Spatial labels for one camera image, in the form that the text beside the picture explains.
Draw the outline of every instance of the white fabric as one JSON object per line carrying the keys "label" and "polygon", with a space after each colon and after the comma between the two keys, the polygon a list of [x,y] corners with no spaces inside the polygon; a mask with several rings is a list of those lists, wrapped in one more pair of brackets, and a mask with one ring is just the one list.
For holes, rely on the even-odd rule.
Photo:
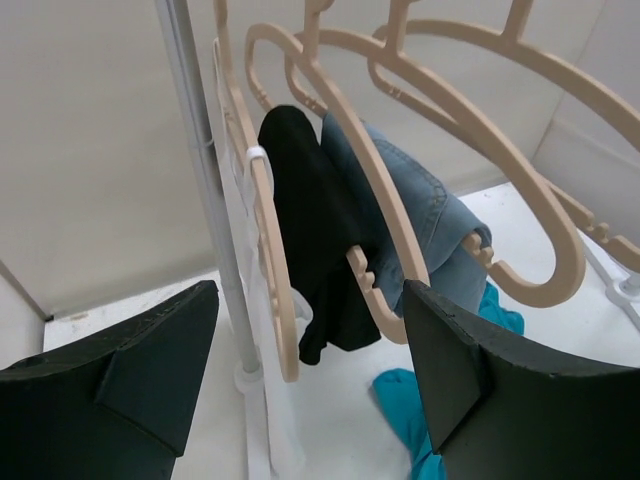
{"label": "white fabric", "polygon": [[[239,178],[240,176],[236,173],[237,169],[234,164],[236,164],[237,158],[233,150],[228,147],[230,139],[224,121],[226,88],[222,86],[224,77],[220,70],[218,48],[218,40],[216,39],[214,42],[214,70],[224,132],[224,143],[217,145],[217,151],[223,153],[219,157],[219,162],[229,216],[242,215],[244,217],[243,221],[231,222],[232,234],[238,255],[244,256],[244,258],[238,259],[240,276],[244,283],[251,328],[264,371],[271,466],[280,478],[294,479],[299,478],[299,472],[304,463],[304,452],[298,439],[289,389],[280,370],[269,290],[260,269],[259,232],[253,208],[256,192],[249,174],[249,163],[256,156],[265,158],[268,172],[270,172],[270,166],[264,150],[260,147],[253,147],[249,149],[245,158],[244,177]],[[309,305],[298,292],[294,291],[293,296],[297,299],[296,312],[304,313],[308,318],[311,310]]]}

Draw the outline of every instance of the black cloth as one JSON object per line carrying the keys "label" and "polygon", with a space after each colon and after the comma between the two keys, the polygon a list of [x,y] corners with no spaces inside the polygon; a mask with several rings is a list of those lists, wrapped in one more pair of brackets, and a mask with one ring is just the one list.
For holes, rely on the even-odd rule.
{"label": "black cloth", "polygon": [[360,245],[367,258],[373,257],[375,239],[352,193],[296,107],[272,109],[258,142],[273,170],[274,203],[291,286],[313,309],[313,320],[300,340],[300,360],[318,364],[327,342],[346,351],[371,345],[380,339],[380,331],[345,255]]}

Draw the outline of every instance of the white wall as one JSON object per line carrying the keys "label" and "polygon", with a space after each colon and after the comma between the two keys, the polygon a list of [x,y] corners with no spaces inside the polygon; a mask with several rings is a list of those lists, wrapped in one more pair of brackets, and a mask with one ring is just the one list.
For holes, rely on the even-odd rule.
{"label": "white wall", "polygon": [[[609,0],[578,66],[640,109],[640,2]],[[534,164],[588,206],[612,234],[640,245],[640,154],[595,113],[565,95]]]}
{"label": "white wall", "polygon": [[44,322],[0,277],[0,370],[42,352]]}
{"label": "white wall", "polygon": [[[538,0],[525,38],[575,61],[602,3]],[[302,1],[229,4],[241,76],[250,24],[302,26]],[[189,5],[211,100],[212,2]],[[509,5],[423,1],[411,16],[500,28]],[[387,0],[339,0],[324,20],[373,32],[385,22],[387,6]],[[0,42],[0,258],[41,307],[73,310],[211,267],[154,2],[4,0]],[[557,89],[493,54],[450,41],[412,38],[407,50],[533,155],[559,100]],[[258,52],[268,90],[291,101],[282,56],[264,46]],[[321,58],[362,117],[451,187],[468,190],[498,176],[485,160],[378,93],[362,59],[328,48]],[[262,112],[249,104],[259,122]]]}

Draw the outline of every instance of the white floor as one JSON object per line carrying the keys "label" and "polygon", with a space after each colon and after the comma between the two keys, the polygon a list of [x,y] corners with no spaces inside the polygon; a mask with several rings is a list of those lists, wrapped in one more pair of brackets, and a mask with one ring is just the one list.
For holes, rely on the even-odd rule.
{"label": "white floor", "polygon": [[[510,262],[532,281],[551,274],[554,256],[535,218],[510,185],[463,198],[494,234],[496,258]],[[44,349],[50,350],[125,320],[169,298],[201,278],[189,279],[48,323]],[[604,295],[604,284],[589,267],[584,284],[568,302],[534,309],[502,297],[504,306],[523,313],[526,336],[601,361],[640,367],[640,333]],[[245,477],[244,412],[233,384],[238,361],[222,298],[218,325],[189,438],[176,480]],[[395,367],[411,368],[406,346],[388,341],[355,353],[327,348],[317,367],[302,367],[291,386],[301,442],[307,454],[304,478],[404,479],[409,458],[369,396],[373,378]]]}

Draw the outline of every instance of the beige plastic hanger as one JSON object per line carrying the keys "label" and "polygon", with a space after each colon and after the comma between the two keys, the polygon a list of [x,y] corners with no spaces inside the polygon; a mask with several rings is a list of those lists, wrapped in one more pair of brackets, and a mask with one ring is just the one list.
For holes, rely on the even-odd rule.
{"label": "beige plastic hanger", "polygon": [[[582,101],[620,132],[636,150],[640,151],[640,115],[633,107],[573,65],[521,43],[520,37],[526,26],[532,5],[533,0],[514,0],[502,32],[476,25],[429,19],[410,20],[406,24],[405,32],[409,35],[445,36],[467,42],[491,50],[529,68]],[[375,31],[373,37],[384,40],[387,30],[387,25],[383,25]],[[368,68],[376,87],[484,155],[472,136],[451,117],[439,112],[414,94],[402,90],[384,79],[378,71],[375,58],[369,58]],[[596,224],[595,216],[589,209],[546,178],[542,178],[580,230],[620,264],[634,272],[640,272],[640,248],[638,246],[620,235],[609,238],[609,226],[606,223]]]}
{"label": "beige plastic hanger", "polygon": [[[457,121],[462,131],[469,132],[467,136],[471,137],[478,147],[486,152],[487,158],[511,180],[547,232],[555,251],[556,267],[546,283],[533,284],[522,279],[506,262],[491,263],[493,250],[490,247],[480,249],[481,240],[478,234],[472,233],[467,236],[463,245],[485,266],[495,282],[519,302],[534,307],[550,307],[562,303],[577,291],[585,275],[586,260],[582,242],[548,185],[509,139],[453,87],[435,73],[411,61],[401,51],[407,10],[409,4],[415,1],[391,1],[385,43],[370,36],[339,29],[322,29],[319,32],[319,42],[358,53],[383,65],[425,93]],[[298,83],[290,58],[285,59],[285,72],[294,97],[316,114],[324,115],[327,107],[312,98]],[[261,87],[251,85],[251,82],[250,87],[262,92],[261,95],[264,97]],[[391,95],[396,98],[400,90],[394,89],[393,92]]]}
{"label": "beige plastic hanger", "polygon": [[[223,114],[232,147],[239,160],[245,157],[249,147],[258,145],[258,140],[242,90],[233,71],[226,1],[214,0],[214,12],[218,28],[218,41],[214,42],[214,55],[217,56],[221,65],[224,84],[227,87],[227,100],[231,106],[231,111],[223,111]],[[282,236],[273,204],[265,159],[253,159],[249,163],[249,168],[251,168],[256,189],[255,214],[260,231],[258,246],[271,298],[280,368],[284,380],[293,382],[297,380],[299,373],[298,335]]]}
{"label": "beige plastic hanger", "polygon": [[[247,32],[245,46],[245,68],[249,85],[263,108],[270,110],[273,104],[260,86],[253,67],[253,53],[258,40],[273,43],[295,62],[331,108],[361,162],[389,227],[405,278],[421,280],[428,284],[429,277],[422,252],[389,172],[347,99],[317,61],[320,13],[332,4],[333,0],[306,0],[302,43],[279,26],[251,26]],[[373,287],[375,277],[372,272],[366,270],[367,259],[362,249],[359,246],[351,248],[347,252],[347,259],[377,327],[391,341],[407,343],[404,321],[390,310],[380,289]]]}

